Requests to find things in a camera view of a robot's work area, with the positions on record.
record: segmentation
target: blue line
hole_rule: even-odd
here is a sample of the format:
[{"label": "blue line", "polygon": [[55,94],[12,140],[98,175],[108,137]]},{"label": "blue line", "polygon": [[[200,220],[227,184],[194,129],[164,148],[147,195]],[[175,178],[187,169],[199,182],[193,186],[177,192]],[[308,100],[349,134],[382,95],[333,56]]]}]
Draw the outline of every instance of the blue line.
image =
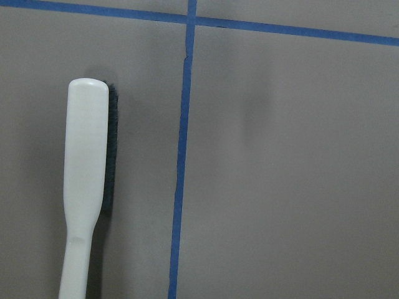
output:
[{"label": "blue line", "polygon": [[330,30],[312,29],[305,27],[293,27],[285,25],[255,23],[255,22],[213,19],[210,17],[197,17],[196,25],[222,27],[229,29],[241,29],[248,31],[290,34],[294,36],[309,36],[309,37],[318,37],[323,39],[349,40],[352,42],[366,42],[368,44],[399,46],[399,38],[396,37],[371,36],[368,34],[330,31]]},{"label": "blue line", "polygon": [[166,14],[153,11],[136,11],[133,9],[111,8],[93,5],[70,4],[33,0],[0,0],[0,6],[38,9],[43,11],[74,12],[95,16],[122,17],[127,19],[151,20],[186,24],[187,17],[181,14]]},{"label": "blue line", "polygon": [[186,27],[186,58],[183,64],[183,86],[181,89],[180,129],[177,154],[177,182],[175,205],[173,208],[172,240],[170,250],[168,299],[176,299],[180,252],[181,213],[183,210],[183,191],[185,185],[188,111],[190,107],[191,67],[193,65],[195,14],[197,0],[188,0]]}]

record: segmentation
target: bristle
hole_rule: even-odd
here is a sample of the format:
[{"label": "bristle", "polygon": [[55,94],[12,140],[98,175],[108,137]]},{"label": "bristle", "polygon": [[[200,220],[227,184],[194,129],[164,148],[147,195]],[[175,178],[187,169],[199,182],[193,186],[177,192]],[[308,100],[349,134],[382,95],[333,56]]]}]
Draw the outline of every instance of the bristle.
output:
[{"label": "bristle", "polygon": [[107,162],[105,165],[104,194],[102,211],[110,211],[113,203],[113,187],[115,184],[115,163],[117,158],[118,141],[118,93],[113,84],[108,85],[108,139]]}]

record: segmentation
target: black bristle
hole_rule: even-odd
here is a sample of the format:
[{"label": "black bristle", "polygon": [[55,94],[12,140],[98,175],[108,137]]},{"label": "black bristle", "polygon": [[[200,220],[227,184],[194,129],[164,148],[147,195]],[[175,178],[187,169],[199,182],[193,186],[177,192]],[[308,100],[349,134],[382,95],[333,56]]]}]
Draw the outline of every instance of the black bristle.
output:
[{"label": "black bristle", "polygon": [[118,93],[114,84],[108,85],[108,138],[107,138],[107,162],[105,164],[104,194],[102,211],[112,210],[113,187],[115,184],[115,164],[117,158],[118,141]]}]

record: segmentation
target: gray surface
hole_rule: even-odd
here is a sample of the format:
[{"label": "gray surface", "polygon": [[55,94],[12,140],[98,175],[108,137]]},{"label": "gray surface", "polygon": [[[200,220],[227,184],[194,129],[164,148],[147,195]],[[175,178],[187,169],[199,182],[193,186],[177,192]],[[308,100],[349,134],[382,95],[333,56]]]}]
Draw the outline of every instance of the gray surface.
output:
[{"label": "gray surface", "polygon": [[197,15],[399,37],[396,0],[198,0]]},{"label": "gray surface", "polygon": [[140,11],[168,12],[170,14],[186,14],[187,0],[50,0],[51,2],[64,2],[73,4],[87,4],[125,9],[138,9]]},{"label": "gray surface", "polygon": [[397,298],[398,64],[196,29],[179,299]]},{"label": "gray surface", "polygon": [[88,298],[166,298],[185,27],[2,7],[0,33],[0,297],[57,298],[67,86],[94,77],[117,84],[120,123]]}]

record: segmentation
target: cleaning brush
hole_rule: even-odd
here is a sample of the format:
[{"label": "cleaning brush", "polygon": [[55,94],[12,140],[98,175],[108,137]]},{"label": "cleaning brush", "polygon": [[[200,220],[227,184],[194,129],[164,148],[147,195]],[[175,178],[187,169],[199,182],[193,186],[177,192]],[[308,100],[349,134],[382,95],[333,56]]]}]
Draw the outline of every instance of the cleaning brush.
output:
[{"label": "cleaning brush", "polygon": [[95,224],[111,210],[117,152],[118,94],[80,78],[68,88],[64,161],[67,244],[59,299],[84,299]]}]

